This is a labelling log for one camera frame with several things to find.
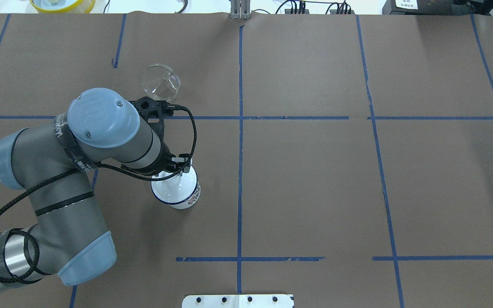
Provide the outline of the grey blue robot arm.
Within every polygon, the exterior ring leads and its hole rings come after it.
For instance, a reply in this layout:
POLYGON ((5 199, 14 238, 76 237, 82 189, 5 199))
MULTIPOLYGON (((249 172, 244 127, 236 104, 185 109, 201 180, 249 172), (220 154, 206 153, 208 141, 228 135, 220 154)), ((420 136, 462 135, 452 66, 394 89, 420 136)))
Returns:
POLYGON ((22 190, 0 209, 0 292, 57 275, 90 281, 117 252, 87 173, 114 170, 143 181, 176 177, 192 154, 164 144, 164 119, 176 110, 147 96, 129 101, 107 88, 84 91, 51 123, 0 139, 0 182, 22 190))

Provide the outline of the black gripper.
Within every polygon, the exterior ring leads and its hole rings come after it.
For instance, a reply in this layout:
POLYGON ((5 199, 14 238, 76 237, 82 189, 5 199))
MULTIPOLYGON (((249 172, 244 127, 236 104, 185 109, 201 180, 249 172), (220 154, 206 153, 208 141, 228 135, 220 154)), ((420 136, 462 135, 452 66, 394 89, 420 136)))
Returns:
POLYGON ((162 172, 166 173, 189 173, 190 172, 191 154, 163 154, 158 157, 151 165, 147 166, 143 171, 144 175, 153 176, 162 172))

